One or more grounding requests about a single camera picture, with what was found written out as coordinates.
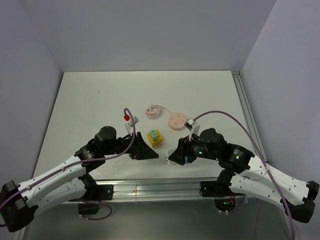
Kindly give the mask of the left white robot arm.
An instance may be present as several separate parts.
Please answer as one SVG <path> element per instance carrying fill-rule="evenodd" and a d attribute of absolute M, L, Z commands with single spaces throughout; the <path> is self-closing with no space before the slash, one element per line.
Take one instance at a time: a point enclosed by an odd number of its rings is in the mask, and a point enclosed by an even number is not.
<path fill-rule="evenodd" d="M 90 172 L 107 160 L 127 154 L 133 160 L 153 160 L 159 155 L 140 132 L 117 137 L 112 126 L 104 126 L 85 146 L 53 169 L 16 184 L 9 181 L 0 191 L 0 215 L 13 233 L 30 224 L 37 214 L 69 201 L 97 204 L 101 194 Z"/>

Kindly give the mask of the green plug adapter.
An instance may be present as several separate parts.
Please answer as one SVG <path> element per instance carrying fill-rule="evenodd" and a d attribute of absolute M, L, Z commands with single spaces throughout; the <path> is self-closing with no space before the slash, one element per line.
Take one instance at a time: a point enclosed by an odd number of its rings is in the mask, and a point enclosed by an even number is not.
<path fill-rule="evenodd" d="M 153 141 L 158 140 L 159 135 L 158 135 L 156 129 L 151 130 L 151 131 L 149 132 L 149 134 L 150 134 L 150 138 L 151 138 Z"/>

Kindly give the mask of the white plug adapter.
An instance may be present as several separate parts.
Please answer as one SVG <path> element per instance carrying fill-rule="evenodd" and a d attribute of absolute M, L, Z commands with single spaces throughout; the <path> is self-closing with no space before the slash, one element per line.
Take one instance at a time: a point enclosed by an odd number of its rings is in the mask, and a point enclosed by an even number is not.
<path fill-rule="evenodd" d="M 166 155 L 165 155 L 165 159 L 166 159 L 166 162 L 169 166 L 174 166 L 175 163 L 171 160 L 169 160 L 169 157 L 170 155 L 174 152 L 175 150 L 174 149 L 169 149 L 166 151 Z"/>

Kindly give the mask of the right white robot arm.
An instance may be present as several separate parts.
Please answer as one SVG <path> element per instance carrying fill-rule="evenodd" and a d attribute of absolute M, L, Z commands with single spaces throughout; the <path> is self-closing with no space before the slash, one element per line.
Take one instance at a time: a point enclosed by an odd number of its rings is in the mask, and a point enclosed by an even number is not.
<path fill-rule="evenodd" d="M 308 223 L 315 210 L 319 184 L 301 181 L 278 169 L 263 165 L 250 150 L 225 141 L 214 128 L 178 140 L 168 160 L 179 165 L 191 164 L 197 158 L 218 162 L 222 171 L 216 180 L 202 181 L 203 197 L 249 195 L 279 208 L 288 207 L 286 214 L 301 223 Z"/>

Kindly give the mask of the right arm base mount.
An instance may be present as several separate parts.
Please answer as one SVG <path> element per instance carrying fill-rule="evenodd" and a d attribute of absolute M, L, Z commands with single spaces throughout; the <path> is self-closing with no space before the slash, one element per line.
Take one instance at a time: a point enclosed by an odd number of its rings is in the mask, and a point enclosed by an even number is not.
<path fill-rule="evenodd" d="M 238 211 L 248 202 L 246 195 L 234 193 L 226 186 L 219 186 L 216 180 L 201 181 L 199 194 L 203 198 L 213 198 L 216 211 L 224 215 Z"/>

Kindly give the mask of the yellow cube socket adapter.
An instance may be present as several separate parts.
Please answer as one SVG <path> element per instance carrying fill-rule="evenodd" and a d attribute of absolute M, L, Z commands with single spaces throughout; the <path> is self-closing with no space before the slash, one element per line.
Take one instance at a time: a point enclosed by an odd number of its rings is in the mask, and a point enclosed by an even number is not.
<path fill-rule="evenodd" d="M 156 129 L 156 131 L 158 133 L 158 140 L 156 140 L 156 141 L 153 141 L 151 139 L 150 132 L 147 134 L 147 139 L 148 139 L 149 143 L 151 144 L 152 148 L 160 147 L 164 142 L 164 138 L 163 138 L 162 134 L 157 129 Z"/>

